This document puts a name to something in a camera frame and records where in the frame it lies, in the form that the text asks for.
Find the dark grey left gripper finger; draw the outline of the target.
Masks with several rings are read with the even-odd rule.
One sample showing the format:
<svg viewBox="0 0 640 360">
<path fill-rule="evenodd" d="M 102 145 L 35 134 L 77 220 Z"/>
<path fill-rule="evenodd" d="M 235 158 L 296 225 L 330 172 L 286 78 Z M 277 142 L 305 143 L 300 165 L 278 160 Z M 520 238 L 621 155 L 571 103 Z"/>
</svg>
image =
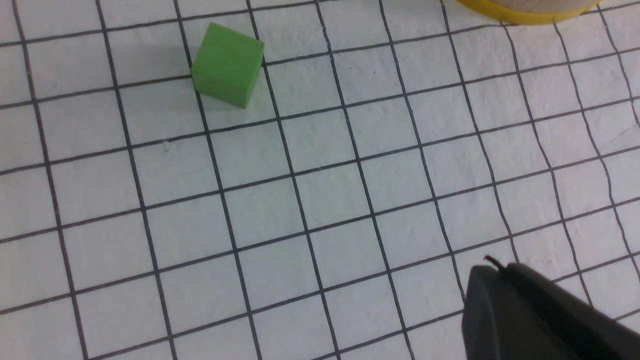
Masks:
<svg viewBox="0 0 640 360">
<path fill-rule="evenodd" d="M 470 269 L 461 332 L 469 360 L 637 360 L 638 333 L 521 263 Z"/>
</svg>

